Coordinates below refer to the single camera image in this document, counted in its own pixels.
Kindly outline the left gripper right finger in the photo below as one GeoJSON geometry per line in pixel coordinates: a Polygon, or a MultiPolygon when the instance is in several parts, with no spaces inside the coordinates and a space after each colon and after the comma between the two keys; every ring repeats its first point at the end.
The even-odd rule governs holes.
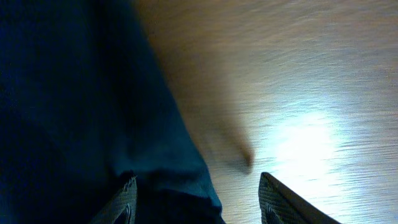
{"type": "Polygon", "coordinates": [[[340,224],[268,172],[259,181],[262,224],[340,224]]]}

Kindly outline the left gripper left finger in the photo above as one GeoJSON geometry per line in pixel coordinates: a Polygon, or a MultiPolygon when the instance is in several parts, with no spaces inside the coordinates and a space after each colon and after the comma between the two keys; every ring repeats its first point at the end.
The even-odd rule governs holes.
{"type": "Polygon", "coordinates": [[[134,224],[136,204],[136,178],[131,177],[93,217],[90,224],[134,224]]]}

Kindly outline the navy blue shorts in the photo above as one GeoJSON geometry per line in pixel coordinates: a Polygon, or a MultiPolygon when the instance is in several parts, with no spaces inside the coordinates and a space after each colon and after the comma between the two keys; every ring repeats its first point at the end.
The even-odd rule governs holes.
{"type": "Polygon", "coordinates": [[[222,223],[131,1],[1,2],[1,222],[90,223],[131,178],[135,223],[222,223]]]}

